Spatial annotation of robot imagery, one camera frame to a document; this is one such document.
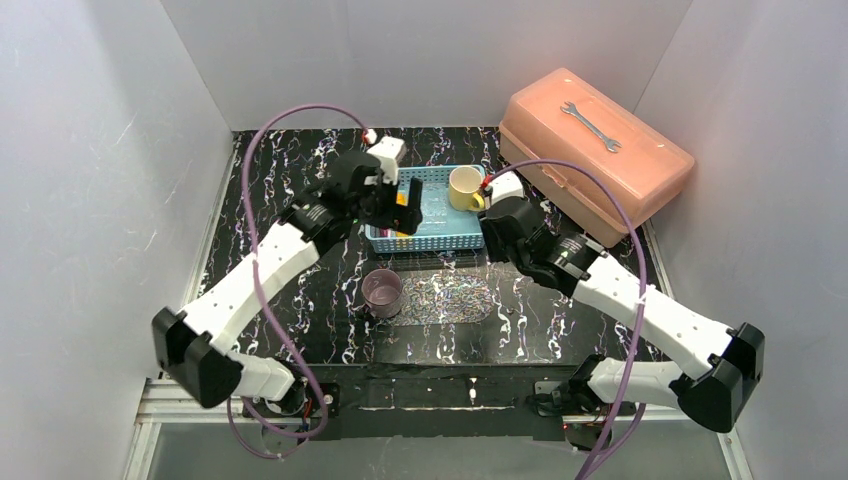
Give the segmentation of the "clear glass tray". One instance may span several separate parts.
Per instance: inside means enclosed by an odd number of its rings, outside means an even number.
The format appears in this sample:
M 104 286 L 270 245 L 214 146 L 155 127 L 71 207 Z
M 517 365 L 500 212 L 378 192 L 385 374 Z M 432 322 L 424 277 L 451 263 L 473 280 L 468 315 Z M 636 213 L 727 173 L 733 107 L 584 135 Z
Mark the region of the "clear glass tray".
M 478 323 L 495 309 L 487 281 L 456 272 L 418 272 L 402 279 L 401 310 L 393 326 Z

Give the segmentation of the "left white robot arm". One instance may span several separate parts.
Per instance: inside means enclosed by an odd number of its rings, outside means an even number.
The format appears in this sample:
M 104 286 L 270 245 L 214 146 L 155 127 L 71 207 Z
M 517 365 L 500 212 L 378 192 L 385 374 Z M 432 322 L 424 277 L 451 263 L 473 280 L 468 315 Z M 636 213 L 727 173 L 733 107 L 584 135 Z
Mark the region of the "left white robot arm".
M 354 223 L 416 232 L 422 181 L 411 181 L 406 203 L 396 199 L 405 153 L 375 145 L 343 154 L 326 179 L 290 201 L 257 249 L 222 280 L 177 311 L 157 312 L 151 327 L 160 368 L 203 408 L 232 396 L 282 400 L 297 381 L 290 368 L 232 347 L 263 302 L 346 240 Z

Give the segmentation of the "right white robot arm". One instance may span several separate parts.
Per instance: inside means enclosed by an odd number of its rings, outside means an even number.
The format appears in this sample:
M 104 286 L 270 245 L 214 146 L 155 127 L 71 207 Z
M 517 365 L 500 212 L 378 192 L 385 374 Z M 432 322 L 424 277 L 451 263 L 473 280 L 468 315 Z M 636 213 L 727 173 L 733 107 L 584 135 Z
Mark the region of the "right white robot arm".
M 602 245 L 580 233 L 556 234 L 540 209 L 508 197 L 479 214 L 489 258 L 510 262 L 536 284 L 615 319 L 668 356 L 636 362 L 589 356 L 569 381 L 569 391 L 595 404 L 614 402 L 621 384 L 627 402 L 677 408 L 700 426 L 730 432 L 758 386 L 765 335 L 702 316 L 639 279 Z

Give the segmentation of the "yellow mug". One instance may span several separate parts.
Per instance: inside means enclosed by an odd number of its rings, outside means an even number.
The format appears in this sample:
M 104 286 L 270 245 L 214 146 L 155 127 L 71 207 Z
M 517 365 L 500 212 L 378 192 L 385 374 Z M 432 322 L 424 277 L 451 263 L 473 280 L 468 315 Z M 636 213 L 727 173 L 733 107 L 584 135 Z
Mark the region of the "yellow mug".
M 481 193 L 482 173 L 471 165 L 454 168 L 449 177 L 448 198 L 451 206 L 461 212 L 480 212 L 485 209 Z

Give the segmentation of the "blue plastic basket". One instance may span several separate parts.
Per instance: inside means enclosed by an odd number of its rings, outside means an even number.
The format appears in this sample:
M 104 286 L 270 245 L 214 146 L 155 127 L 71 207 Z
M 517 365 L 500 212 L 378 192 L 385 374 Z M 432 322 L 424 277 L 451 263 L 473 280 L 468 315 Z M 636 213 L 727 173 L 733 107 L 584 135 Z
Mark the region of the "blue plastic basket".
M 458 211 L 449 201 L 449 177 L 458 165 L 418 166 L 399 169 L 399 192 L 407 195 L 410 181 L 423 182 L 422 222 L 414 235 L 365 227 L 365 237 L 378 254 L 481 249 L 483 235 L 474 212 Z

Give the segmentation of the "purple mug black rim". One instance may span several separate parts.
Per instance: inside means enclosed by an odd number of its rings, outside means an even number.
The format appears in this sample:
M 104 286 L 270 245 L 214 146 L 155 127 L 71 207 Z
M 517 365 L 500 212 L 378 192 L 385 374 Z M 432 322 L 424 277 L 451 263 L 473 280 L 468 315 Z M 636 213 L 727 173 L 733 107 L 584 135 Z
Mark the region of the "purple mug black rim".
M 369 313 L 378 319 L 396 316 L 402 308 L 403 283 L 389 269 L 376 269 L 362 280 L 361 292 Z

